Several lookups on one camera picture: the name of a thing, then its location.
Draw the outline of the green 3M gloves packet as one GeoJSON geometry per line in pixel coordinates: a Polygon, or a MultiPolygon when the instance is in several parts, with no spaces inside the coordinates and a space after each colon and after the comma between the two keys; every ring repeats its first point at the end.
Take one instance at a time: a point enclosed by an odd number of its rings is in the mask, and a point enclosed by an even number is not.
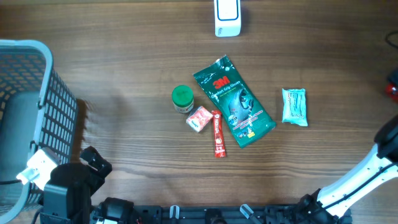
{"type": "Polygon", "coordinates": [[[242,76],[225,55],[193,74],[208,98],[221,111],[231,134],[244,148],[276,127],[242,76]]]}

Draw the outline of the light blue wipes packet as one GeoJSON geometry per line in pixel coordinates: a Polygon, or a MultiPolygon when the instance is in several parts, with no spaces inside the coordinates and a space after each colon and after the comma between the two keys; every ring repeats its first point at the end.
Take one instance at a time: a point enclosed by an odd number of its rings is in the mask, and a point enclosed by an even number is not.
{"type": "Polygon", "coordinates": [[[282,89],[284,109],[282,122],[308,126],[305,89],[282,89]]]}

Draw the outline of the small red white packet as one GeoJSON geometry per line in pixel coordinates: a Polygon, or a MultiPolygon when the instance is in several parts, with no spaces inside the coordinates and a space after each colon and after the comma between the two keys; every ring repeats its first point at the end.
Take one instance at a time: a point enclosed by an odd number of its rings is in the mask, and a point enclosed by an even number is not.
{"type": "Polygon", "coordinates": [[[186,123],[196,132],[200,132],[213,118],[213,115],[203,106],[195,108],[188,116],[186,123]]]}

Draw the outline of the green lid Knorr jar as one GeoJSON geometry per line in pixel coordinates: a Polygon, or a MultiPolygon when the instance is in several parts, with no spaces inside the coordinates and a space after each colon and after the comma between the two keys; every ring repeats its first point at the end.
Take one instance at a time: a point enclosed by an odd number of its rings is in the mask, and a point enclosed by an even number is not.
{"type": "Polygon", "coordinates": [[[172,102],[179,113],[189,113],[193,109],[194,95],[189,86],[179,85],[172,91],[172,102]]]}

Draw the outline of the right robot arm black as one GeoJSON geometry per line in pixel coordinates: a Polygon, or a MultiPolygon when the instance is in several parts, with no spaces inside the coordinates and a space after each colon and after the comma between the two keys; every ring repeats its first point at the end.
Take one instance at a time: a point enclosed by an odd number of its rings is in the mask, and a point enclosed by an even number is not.
{"type": "Polygon", "coordinates": [[[320,189],[303,208],[299,223],[337,223],[350,206],[397,177],[397,117],[374,137],[367,156],[335,183],[320,189]]]}

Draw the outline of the red yellow sauce bottle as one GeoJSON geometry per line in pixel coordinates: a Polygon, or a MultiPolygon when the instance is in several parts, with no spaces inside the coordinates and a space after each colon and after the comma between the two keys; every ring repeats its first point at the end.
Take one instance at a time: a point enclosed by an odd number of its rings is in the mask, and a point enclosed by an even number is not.
{"type": "Polygon", "coordinates": [[[393,83],[388,83],[385,88],[386,95],[396,103],[398,102],[397,86],[393,83]]]}

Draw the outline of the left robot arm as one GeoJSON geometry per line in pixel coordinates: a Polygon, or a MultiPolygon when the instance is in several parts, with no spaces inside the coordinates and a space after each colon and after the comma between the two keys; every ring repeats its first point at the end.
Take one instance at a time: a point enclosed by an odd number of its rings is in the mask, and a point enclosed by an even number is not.
{"type": "Polygon", "coordinates": [[[112,165],[92,146],[80,154],[87,165],[62,164],[54,168],[44,187],[40,222],[52,223],[142,223],[134,203],[108,197],[98,206],[91,204],[93,194],[105,183],[112,165]]]}

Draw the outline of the red stick packet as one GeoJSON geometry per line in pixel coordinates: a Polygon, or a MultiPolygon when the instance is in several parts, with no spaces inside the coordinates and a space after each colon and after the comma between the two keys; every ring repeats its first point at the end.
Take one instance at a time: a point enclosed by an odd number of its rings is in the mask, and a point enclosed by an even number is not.
{"type": "Polygon", "coordinates": [[[226,157],[226,149],[224,145],[224,136],[222,130],[222,113],[219,110],[213,110],[213,130],[215,140],[215,157],[226,157]]]}

